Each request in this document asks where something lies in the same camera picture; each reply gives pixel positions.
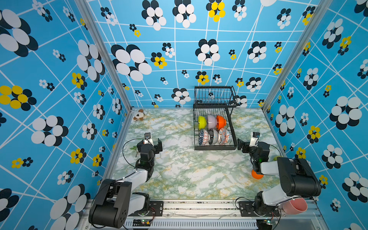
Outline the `red white patterned bowl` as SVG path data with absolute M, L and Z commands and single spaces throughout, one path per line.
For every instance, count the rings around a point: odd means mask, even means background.
M 230 141 L 231 133 L 226 128 L 221 128 L 218 133 L 219 145 L 225 145 Z

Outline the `orange plastic bowl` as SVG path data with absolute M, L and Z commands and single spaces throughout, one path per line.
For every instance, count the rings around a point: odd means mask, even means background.
M 217 130 L 225 128 L 227 121 L 223 116 L 217 115 L 216 120 L 217 120 L 217 125 L 216 125 Z

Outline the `black patterned bowl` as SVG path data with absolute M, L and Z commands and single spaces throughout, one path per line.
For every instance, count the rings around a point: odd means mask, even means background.
M 219 134 L 215 128 L 208 130 L 209 133 L 209 145 L 215 145 L 218 142 Z

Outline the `blue patterned bowl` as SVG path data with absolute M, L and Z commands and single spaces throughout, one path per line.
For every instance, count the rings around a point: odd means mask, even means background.
M 206 129 L 199 131 L 198 142 L 200 146 L 206 145 L 209 141 L 209 132 Z

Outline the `lilac plastic bowl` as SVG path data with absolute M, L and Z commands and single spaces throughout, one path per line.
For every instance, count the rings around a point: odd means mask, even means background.
M 207 117 L 208 129 L 215 129 L 217 127 L 217 118 L 213 115 Z

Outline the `lime green bowl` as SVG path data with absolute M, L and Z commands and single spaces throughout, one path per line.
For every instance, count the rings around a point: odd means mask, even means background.
M 204 116 L 198 116 L 198 129 L 205 129 L 207 126 L 207 120 Z

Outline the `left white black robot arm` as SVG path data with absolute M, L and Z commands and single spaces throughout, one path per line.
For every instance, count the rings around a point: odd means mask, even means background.
M 105 179 L 97 192 L 89 212 L 89 223 L 97 228 L 121 228 L 133 213 L 146 214 L 150 210 L 150 196 L 133 192 L 149 181 L 155 165 L 155 156 L 163 151 L 162 141 L 154 145 L 144 138 L 137 144 L 140 158 L 133 171 L 121 179 Z

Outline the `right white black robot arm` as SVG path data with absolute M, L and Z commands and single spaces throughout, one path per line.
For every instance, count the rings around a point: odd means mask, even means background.
M 303 158 L 291 159 L 278 157 L 269 161 L 269 145 L 259 143 L 251 146 L 249 142 L 237 139 L 238 150 L 250 155 L 253 171 L 257 175 L 279 177 L 279 184 L 266 191 L 257 193 L 254 199 L 254 211 L 263 216 L 280 204 L 296 198 L 319 196 L 321 186 L 307 161 Z

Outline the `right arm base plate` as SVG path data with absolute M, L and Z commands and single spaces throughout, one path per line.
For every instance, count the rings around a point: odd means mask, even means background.
M 280 217 L 279 209 L 264 204 L 257 205 L 251 201 L 238 201 L 238 208 L 242 217 Z

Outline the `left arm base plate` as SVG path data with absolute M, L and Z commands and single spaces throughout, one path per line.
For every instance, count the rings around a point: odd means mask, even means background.
M 149 203 L 148 211 L 136 211 L 130 214 L 129 217 L 161 217 L 163 215 L 164 202 L 151 201 Z

